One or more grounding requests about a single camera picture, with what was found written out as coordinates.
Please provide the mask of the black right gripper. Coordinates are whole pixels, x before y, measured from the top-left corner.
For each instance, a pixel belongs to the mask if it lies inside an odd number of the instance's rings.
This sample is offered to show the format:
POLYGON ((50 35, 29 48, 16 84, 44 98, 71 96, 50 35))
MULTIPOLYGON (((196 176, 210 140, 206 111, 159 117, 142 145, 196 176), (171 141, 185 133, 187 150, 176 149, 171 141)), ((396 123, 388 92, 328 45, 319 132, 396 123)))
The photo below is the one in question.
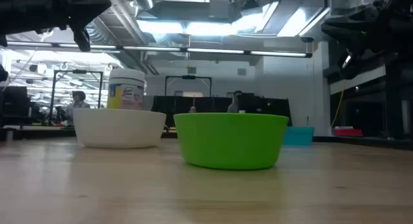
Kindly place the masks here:
POLYGON ((321 24, 321 31, 347 51, 324 70, 324 77, 354 79, 359 68, 352 55, 363 55, 367 51, 376 58, 412 58, 412 0, 375 0, 374 6, 330 16, 321 24), (378 16, 380 48, 374 45, 370 34, 378 16))

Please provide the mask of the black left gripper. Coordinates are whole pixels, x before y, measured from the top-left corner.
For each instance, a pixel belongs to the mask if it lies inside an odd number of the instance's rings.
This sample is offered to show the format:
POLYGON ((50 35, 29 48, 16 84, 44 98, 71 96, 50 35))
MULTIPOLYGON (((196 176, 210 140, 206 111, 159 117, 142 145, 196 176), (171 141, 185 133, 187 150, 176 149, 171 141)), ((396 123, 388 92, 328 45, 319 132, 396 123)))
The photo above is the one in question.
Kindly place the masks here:
POLYGON ((71 28, 82 52, 89 52, 86 25, 112 6, 110 0, 1 0, 1 46, 7 35, 71 28))

